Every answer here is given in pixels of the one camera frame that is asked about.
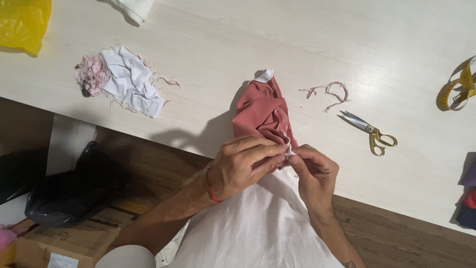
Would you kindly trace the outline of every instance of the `white table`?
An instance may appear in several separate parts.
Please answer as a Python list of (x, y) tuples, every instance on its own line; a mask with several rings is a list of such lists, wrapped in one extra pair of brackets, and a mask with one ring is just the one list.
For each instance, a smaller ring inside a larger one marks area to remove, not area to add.
[[(466, 154), (476, 151), (476, 99), (459, 112), (435, 104), (476, 53), (475, 8), (464, 0), (157, 0), (136, 28), (104, 2), (56, 0), (37, 58), (0, 53), (0, 96), (214, 157), (232, 138), (238, 89), (273, 68), (298, 142), (340, 164), (337, 195), (476, 235), (449, 223)], [(158, 119), (81, 95), (73, 67), (116, 40), (182, 84), (163, 84), (170, 102)], [(335, 99), (298, 91), (333, 81), (348, 85), (352, 101), (329, 113)], [(398, 146), (372, 155), (368, 135), (339, 110)]]

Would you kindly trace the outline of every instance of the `gold scissors handle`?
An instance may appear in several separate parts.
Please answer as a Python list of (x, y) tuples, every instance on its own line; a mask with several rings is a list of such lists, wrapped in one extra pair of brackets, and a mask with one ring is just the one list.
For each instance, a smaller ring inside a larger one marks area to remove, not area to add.
[[(390, 135), (387, 135), (387, 134), (382, 134), (382, 133), (380, 133), (380, 130), (378, 128), (374, 127), (374, 126), (368, 125), (367, 129), (366, 129), (366, 132), (370, 133), (370, 150), (376, 156), (383, 156), (385, 154), (385, 147), (377, 145), (375, 140), (378, 140), (378, 142), (380, 142), (383, 145), (392, 146), (392, 147), (395, 147), (398, 143), (397, 139), (394, 136), (390, 136)], [(382, 140), (380, 138), (382, 136), (387, 136), (390, 139), (392, 139), (393, 144), (390, 144), (390, 143)], [(382, 152), (380, 154), (377, 154), (375, 152), (375, 147), (378, 147)]]

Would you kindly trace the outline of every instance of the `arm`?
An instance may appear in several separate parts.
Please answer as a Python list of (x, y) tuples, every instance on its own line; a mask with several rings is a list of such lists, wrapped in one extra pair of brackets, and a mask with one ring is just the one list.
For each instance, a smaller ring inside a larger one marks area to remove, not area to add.
[[(236, 195), (284, 162), (281, 154), (287, 149), (287, 145), (250, 136), (223, 144), (208, 171), (212, 194), (219, 200)], [(214, 204), (208, 194), (206, 173), (202, 173), (173, 197), (122, 229), (108, 251), (124, 245), (139, 245), (155, 256), (188, 219)]]
[(289, 157), (289, 163), (299, 176), (299, 195), (307, 207), (311, 226), (344, 267), (365, 268), (332, 208), (339, 166), (307, 144), (293, 152), (296, 155)]

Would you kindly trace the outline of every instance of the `cardboard box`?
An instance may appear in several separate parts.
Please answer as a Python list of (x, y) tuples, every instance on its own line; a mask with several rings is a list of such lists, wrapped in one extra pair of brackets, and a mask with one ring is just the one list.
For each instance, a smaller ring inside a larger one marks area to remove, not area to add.
[(73, 228), (40, 225), (16, 241), (15, 265), (18, 268), (94, 268), (120, 229), (137, 216), (106, 208)]

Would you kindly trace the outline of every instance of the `tattoo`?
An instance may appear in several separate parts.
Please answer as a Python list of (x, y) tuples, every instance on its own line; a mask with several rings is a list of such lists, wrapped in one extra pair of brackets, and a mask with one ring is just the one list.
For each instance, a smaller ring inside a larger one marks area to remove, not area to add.
[(353, 261), (342, 264), (345, 268), (357, 268)]

